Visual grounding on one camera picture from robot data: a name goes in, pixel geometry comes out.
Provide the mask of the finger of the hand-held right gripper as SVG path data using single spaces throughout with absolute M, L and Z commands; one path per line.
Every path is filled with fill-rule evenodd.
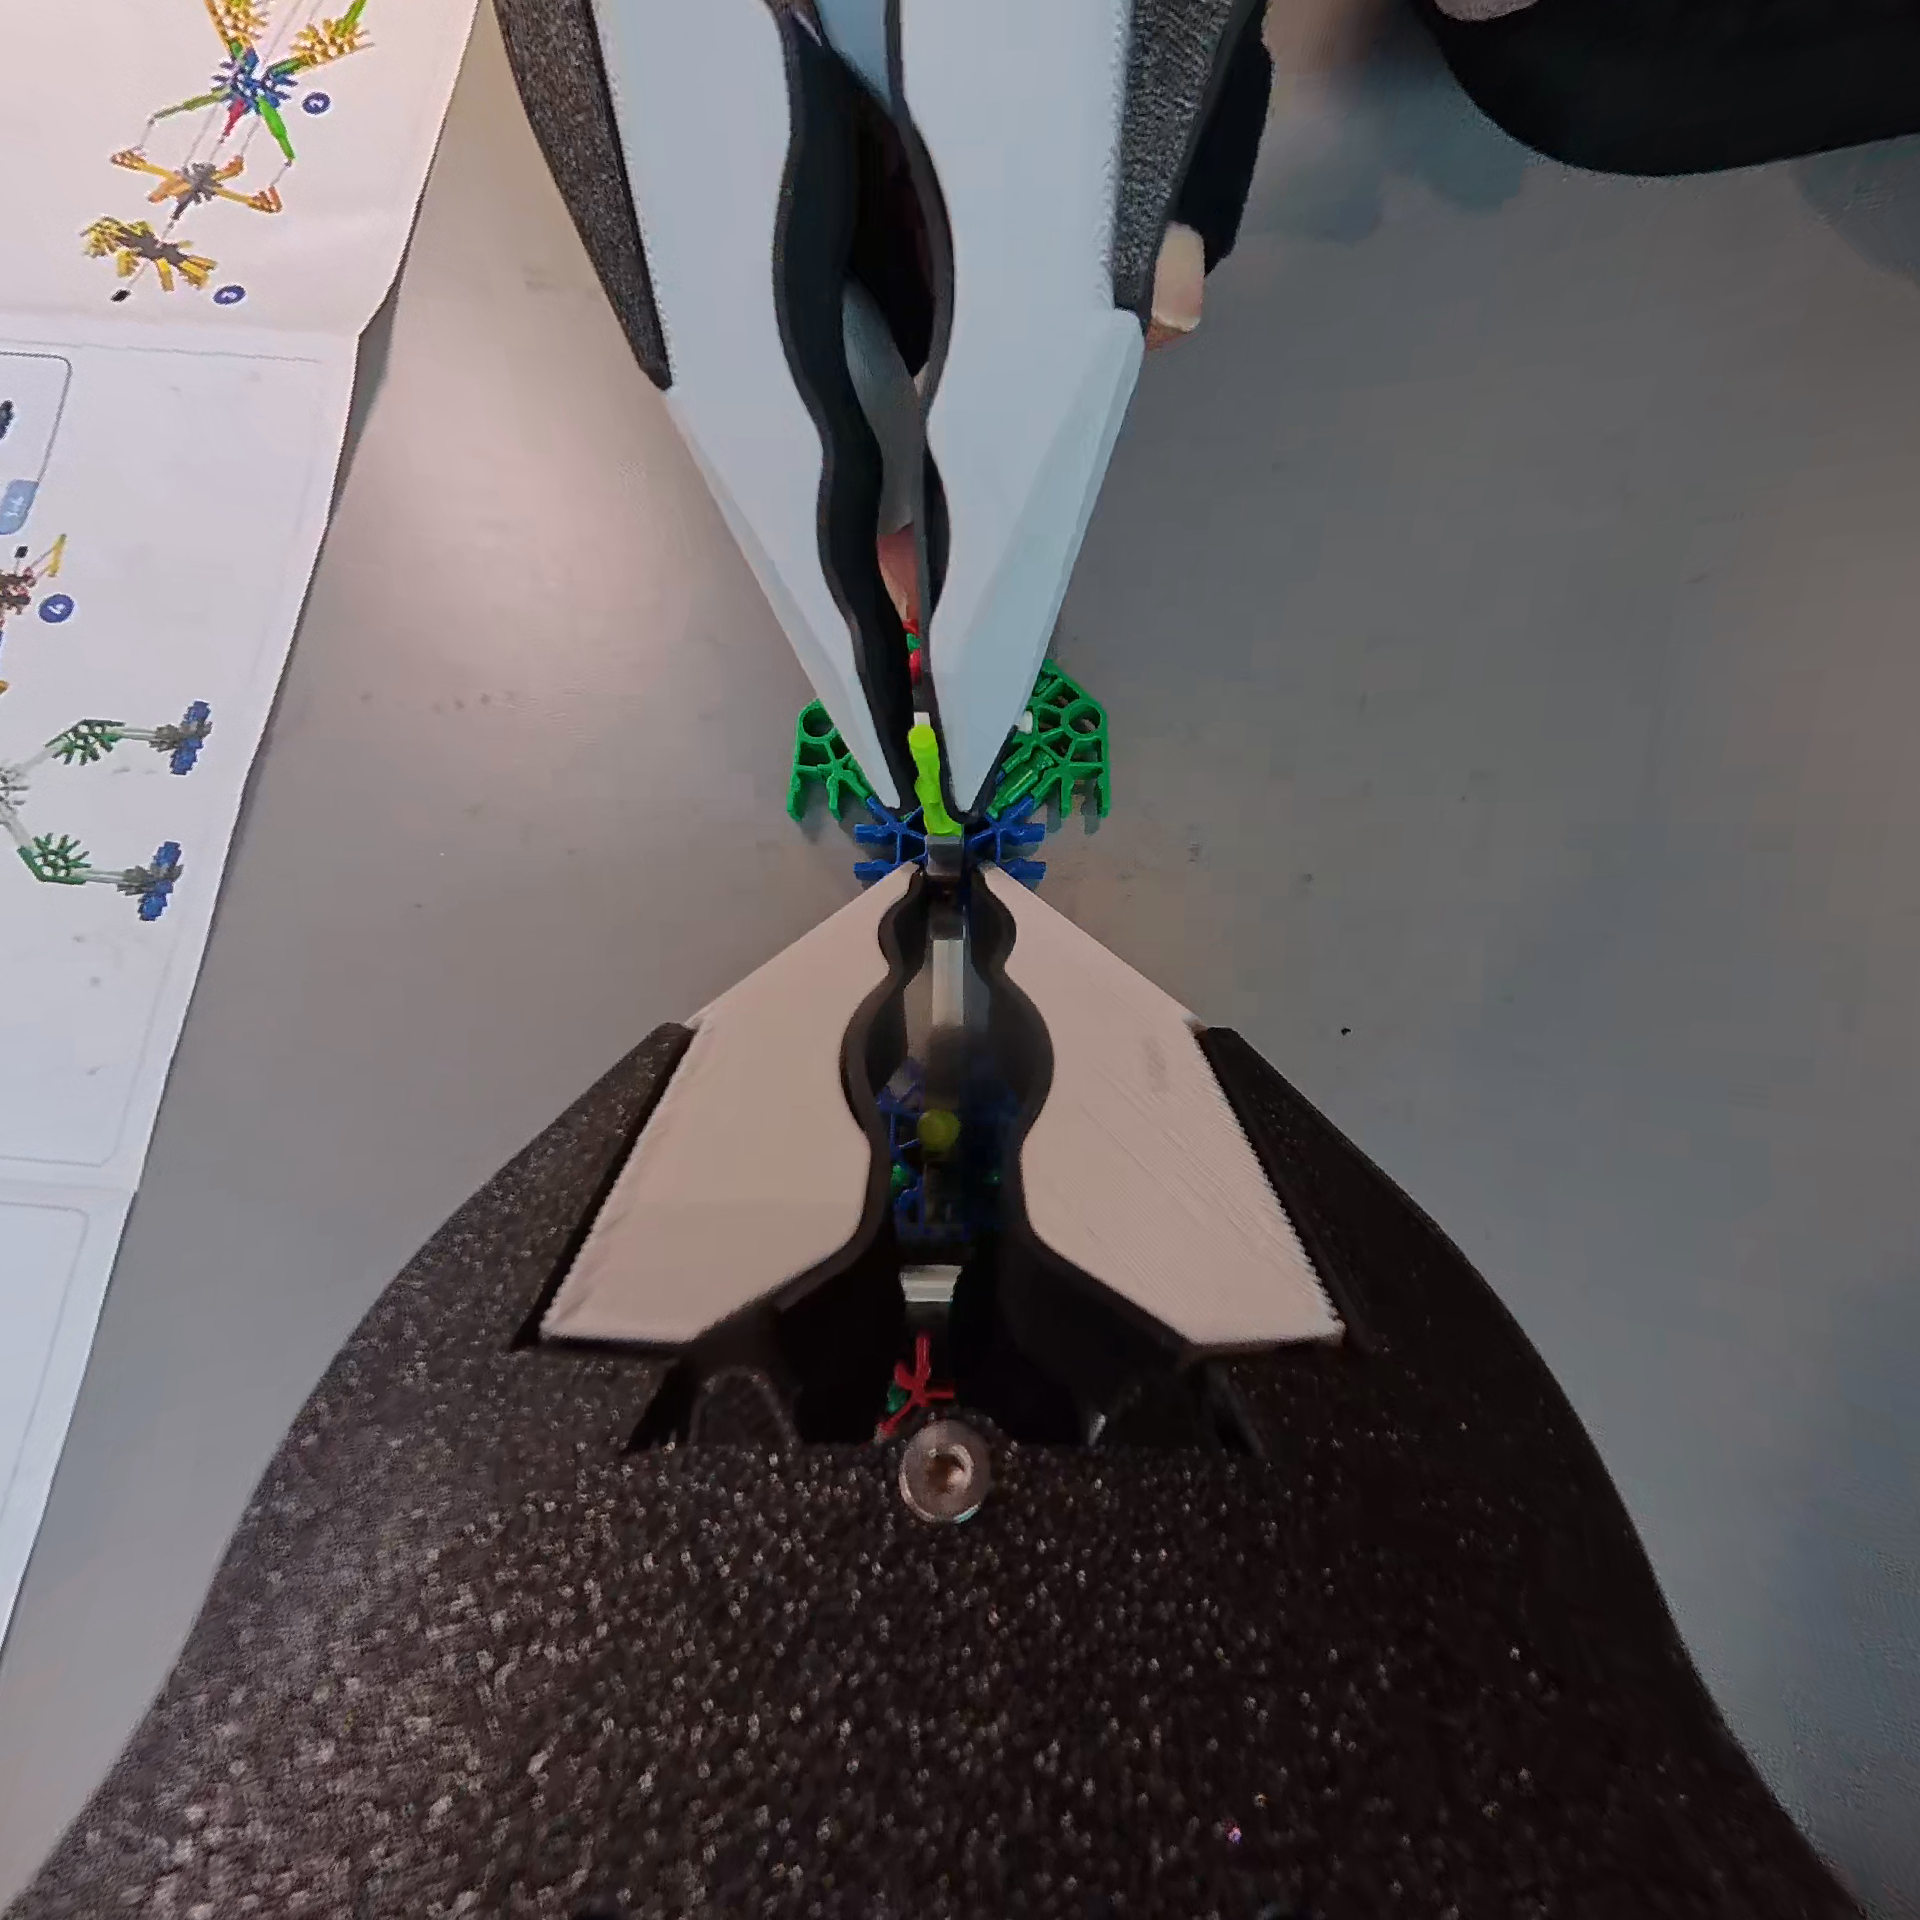
M 1135 8 L 906 3 L 904 103 L 945 194 L 951 318 L 928 404 L 949 561 L 946 722 L 1015 722 L 1143 359 L 1114 295 Z
M 594 4 L 665 353 L 665 408 L 809 684 L 882 798 L 914 782 L 880 535 L 919 408 L 855 289 L 861 90 L 799 15 Z

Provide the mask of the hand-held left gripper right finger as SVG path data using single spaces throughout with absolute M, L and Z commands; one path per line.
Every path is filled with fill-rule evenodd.
M 1200 1353 L 1337 1343 L 1337 1311 L 1197 1020 L 1017 880 L 981 884 L 1013 923 L 1008 990 L 1047 1043 L 1047 1089 L 1019 1145 L 1041 1246 Z

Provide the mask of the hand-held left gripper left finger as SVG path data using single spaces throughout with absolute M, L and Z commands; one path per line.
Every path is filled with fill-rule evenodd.
M 884 879 L 706 1003 L 543 1314 L 549 1343 L 683 1352 L 876 1238 L 879 1089 L 919 879 Z

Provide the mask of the colourful toy rod model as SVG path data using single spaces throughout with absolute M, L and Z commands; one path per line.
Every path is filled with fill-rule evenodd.
M 986 808 L 959 836 L 959 879 L 928 911 L 925 1010 L 900 1010 L 897 1039 L 868 1049 L 887 1194 L 882 1252 L 898 1258 L 904 1350 L 880 1404 L 882 1435 L 961 1412 L 1029 1446 L 1069 1446 L 1068 1388 L 1023 1356 L 1002 1305 L 1002 1200 L 1017 1092 L 984 1039 L 970 882 L 993 868 L 1026 887 L 1047 873 L 1041 843 L 1083 808 L 1114 804 L 1101 702 L 1053 656 L 1008 735 Z

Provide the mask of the person's right hand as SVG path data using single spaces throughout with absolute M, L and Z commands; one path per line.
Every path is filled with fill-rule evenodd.
M 1145 347 L 1149 353 L 1175 345 L 1197 331 L 1207 276 L 1204 235 L 1181 222 L 1171 222 L 1160 246 L 1147 303 Z

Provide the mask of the white folded instruction booklet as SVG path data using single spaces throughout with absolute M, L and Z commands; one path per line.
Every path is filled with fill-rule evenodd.
M 474 3 L 3 4 L 3 1619 Z

